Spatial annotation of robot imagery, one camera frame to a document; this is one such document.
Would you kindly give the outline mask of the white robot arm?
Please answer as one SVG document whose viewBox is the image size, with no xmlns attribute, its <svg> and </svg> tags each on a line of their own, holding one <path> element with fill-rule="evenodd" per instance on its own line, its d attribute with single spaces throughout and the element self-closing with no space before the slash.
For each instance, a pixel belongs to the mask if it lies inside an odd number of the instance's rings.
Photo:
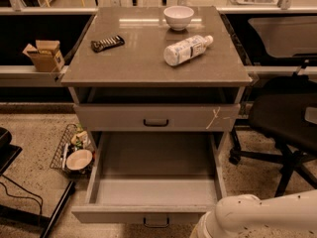
<svg viewBox="0 0 317 238">
<path fill-rule="evenodd" d="M 262 227 L 317 230 L 317 190 L 261 200 L 253 194 L 227 196 L 206 212 L 190 238 L 236 238 Z"/>
</svg>

